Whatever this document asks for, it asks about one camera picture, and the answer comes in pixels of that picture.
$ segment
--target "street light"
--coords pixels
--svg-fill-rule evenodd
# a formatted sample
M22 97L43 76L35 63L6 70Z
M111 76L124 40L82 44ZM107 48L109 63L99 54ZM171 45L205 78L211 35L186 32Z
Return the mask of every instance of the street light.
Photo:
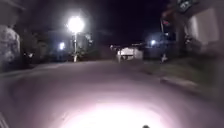
M156 44L156 40L152 40L151 41L151 45L153 46L153 45L155 45Z
M83 31L85 23L79 16L71 17L68 20L67 27L73 34L78 34Z
M65 43L64 42L61 42L59 44L59 50L64 50L65 49Z
M83 29L85 27L85 23L83 21L82 18L80 18L79 16L76 16L76 17L71 17L69 20L68 20L68 24L67 24L67 28L70 32L72 32L72 34L74 34L75 36L75 40L74 40L74 46L75 46L75 51L74 51L74 62L77 61L77 34L82 32Z

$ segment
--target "parked car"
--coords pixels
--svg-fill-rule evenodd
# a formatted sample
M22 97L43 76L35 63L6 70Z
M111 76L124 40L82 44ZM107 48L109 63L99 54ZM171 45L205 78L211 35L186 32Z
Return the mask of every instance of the parked car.
M175 45L174 40L169 40L168 34L155 35L147 41L144 56L148 59L165 61L173 57Z
M117 52L119 60L142 59L143 52L135 47L126 47Z

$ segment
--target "white car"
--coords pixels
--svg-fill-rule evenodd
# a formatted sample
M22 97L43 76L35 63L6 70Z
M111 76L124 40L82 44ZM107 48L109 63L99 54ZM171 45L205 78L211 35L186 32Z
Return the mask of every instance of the white car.
M124 48L117 52L118 60L131 60L131 59L142 59L143 52L137 48Z

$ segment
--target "street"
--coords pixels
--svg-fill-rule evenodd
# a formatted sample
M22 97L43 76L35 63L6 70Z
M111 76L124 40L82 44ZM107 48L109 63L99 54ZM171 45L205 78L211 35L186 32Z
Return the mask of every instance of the street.
M224 127L206 100L113 61L38 66L1 75L0 84L0 111L10 128Z

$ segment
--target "road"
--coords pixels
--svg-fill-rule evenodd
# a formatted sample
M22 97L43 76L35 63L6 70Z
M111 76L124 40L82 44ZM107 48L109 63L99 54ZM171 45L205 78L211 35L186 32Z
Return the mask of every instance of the road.
M0 77L10 128L223 128L206 100L112 61L50 64Z

